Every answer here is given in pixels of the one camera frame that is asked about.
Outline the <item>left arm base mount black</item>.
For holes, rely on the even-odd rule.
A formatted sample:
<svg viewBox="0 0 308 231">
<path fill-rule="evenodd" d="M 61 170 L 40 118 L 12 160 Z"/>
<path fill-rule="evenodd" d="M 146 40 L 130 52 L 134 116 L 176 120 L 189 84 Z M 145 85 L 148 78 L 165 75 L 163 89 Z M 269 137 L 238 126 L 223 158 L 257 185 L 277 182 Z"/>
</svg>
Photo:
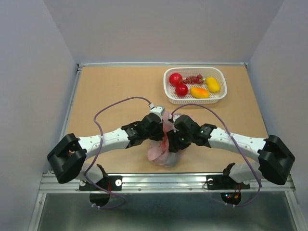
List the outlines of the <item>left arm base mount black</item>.
<svg viewBox="0 0 308 231">
<path fill-rule="evenodd" d="M 108 191 L 121 191 L 122 190 L 122 176 L 121 175 L 108 175 L 104 168 L 96 164 L 94 165 L 89 172 L 87 173 L 87 176 L 91 180 L 99 179 L 98 182 L 96 182 L 96 185 L 98 185 L 101 188 L 104 188 Z M 79 182 L 79 190 L 80 191 L 100 191 L 95 185 L 87 181 L 87 179 L 84 176 L 84 173 L 82 172 L 80 174 L 80 182 Z"/>
</svg>

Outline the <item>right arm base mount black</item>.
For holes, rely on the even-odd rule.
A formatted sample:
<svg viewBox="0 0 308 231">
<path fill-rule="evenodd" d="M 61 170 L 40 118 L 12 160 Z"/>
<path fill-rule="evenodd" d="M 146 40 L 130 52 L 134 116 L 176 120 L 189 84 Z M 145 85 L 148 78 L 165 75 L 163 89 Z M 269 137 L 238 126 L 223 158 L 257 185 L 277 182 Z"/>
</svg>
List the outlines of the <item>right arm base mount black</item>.
<svg viewBox="0 0 308 231">
<path fill-rule="evenodd" d="M 239 190 L 250 189 L 250 184 L 243 182 L 237 183 L 230 176 L 230 172 L 235 163 L 228 164 L 227 167 L 218 175 L 207 175 L 203 188 L 208 190 Z"/>
</svg>

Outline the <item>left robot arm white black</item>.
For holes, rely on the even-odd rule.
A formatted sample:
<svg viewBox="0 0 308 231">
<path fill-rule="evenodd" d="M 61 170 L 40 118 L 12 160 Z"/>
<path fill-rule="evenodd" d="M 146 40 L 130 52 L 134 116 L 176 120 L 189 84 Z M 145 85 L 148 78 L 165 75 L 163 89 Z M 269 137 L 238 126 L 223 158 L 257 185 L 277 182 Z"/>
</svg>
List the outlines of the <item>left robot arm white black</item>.
<svg viewBox="0 0 308 231">
<path fill-rule="evenodd" d="M 82 176 L 87 170 L 85 161 L 102 153 L 128 149 L 149 139 L 163 139 L 163 120 L 159 112 L 150 112 L 141 121 L 117 128 L 103 135 L 76 137 L 65 135 L 47 155 L 47 160 L 60 184 Z"/>
</svg>

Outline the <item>pink plastic bag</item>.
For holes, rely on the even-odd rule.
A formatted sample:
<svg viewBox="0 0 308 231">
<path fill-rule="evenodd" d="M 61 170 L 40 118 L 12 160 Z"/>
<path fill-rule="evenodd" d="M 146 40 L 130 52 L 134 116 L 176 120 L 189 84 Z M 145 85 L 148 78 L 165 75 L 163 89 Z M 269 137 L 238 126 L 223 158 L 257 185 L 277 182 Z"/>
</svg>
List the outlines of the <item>pink plastic bag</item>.
<svg viewBox="0 0 308 231">
<path fill-rule="evenodd" d="M 165 111 L 163 114 L 163 132 L 164 137 L 162 141 L 152 141 L 150 140 L 150 148 L 148 149 L 147 157 L 150 162 L 154 165 L 162 167 L 174 167 L 183 154 L 186 152 L 186 149 L 180 150 L 178 152 L 170 152 L 169 140 L 167 137 L 167 132 L 173 129 L 173 124 L 168 121 L 170 112 Z"/>
</svg>

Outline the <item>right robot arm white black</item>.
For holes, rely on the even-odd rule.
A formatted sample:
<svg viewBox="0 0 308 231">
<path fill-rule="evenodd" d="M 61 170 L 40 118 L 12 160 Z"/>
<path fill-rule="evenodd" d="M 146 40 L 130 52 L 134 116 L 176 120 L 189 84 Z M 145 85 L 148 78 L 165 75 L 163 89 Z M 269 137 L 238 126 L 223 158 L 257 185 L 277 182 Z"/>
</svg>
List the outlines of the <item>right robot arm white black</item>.
<svg viewBox="0 0 308 231">
<path fill-rule="evenodd" d="M 232 188 L 252 179 L 266 179 L 276 185 L 286 183 L 295 156 L 279 137 L 269 135 L 264 139 L 229 133 L 211 124 L 200 126 L 187 115 L 171 115 L 168 120 L 173 124 L 173 129 L 167 132 L 171 153 L 193 143 L 252 159 L 246 164 L 229 164 L 223 170 L 221 182 L 225 187 Z"/>
</svg>

